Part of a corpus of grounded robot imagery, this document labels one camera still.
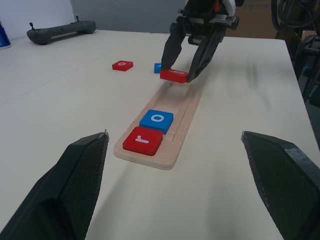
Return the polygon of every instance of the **table surface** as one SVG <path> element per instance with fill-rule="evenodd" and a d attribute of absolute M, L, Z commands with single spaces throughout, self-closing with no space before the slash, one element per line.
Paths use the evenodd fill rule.
<path fill-rule="evenodd" d="M 164 80 L 168 35 L 96 31 L 0 51 L 0 229 L 66 147 L 105 129 L 110 142 L 87 240 L 282 240 L 257 192 L 243 130 L 320 153 L 284 41 L 226 37 L 195 81 L 204 91 L 177 163 L 114 156 L 116 141 Z M 196 47 L 174 65 L 188 71 Z M 133 61 L 127 72 L 112 70 Z"/>

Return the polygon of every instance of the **wooden tray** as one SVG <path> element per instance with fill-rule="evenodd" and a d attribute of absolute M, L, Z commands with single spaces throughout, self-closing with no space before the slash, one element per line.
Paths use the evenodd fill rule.
<path fill-rule="evenodd" d="M 129 126 L 114 146 L 114 154 L 122 159 L 148 165 L 154 168 L 170 170 L 177 161 L 189 126 L 197 110 L 202 85 L 165 82 L 138 117 Z M 173 122 L 154 156 L 123 149 L 123 142 L 133 129 L 139 126 L 140 120 L 148 110 L 154 109 L 174 114 Z"/>

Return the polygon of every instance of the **cardboard box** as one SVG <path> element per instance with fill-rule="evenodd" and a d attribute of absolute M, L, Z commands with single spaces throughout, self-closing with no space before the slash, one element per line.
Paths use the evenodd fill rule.
<path fill-rule="evenodd" d="M 226 36 L 275 38 L 277 31 L 272 24 L 270 0 L 245 0 L 243 6 L 236 8 L 235 15 L 240 17 L 238 28 L 228 29 Z"/>

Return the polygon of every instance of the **gray controller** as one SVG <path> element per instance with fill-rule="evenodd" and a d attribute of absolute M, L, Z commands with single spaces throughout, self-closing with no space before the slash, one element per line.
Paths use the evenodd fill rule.
<path fill-rule="evenodd" d="M 72 22 L 68 25 L 55 26 L 50 28 L 38 28 L 33 27 L 32 22 L 30 22 L 31 30 L 26 32 L 28 38 L 39 45 L 47 45 L 51 42 L 51 38 L 55 36 L 60 36 L 70 33 L 79 33 L 79 34 L 93 34 L 96 30 L 95 21 L 79 21 L 78 16 L 76 16 L 77 21 Z"/>

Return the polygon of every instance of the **blue can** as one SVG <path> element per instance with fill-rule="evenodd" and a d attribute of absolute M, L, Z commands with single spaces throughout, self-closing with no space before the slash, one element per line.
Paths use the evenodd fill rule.
<path fill-rule="evenodd" d="M 4 26 L 2 26 L 2 23 L 0 21 L 0 50 L 10 48 L 10 47 L 11 47 L 11 43 L 9 41 L 7 34 L 6 34 Z"/>

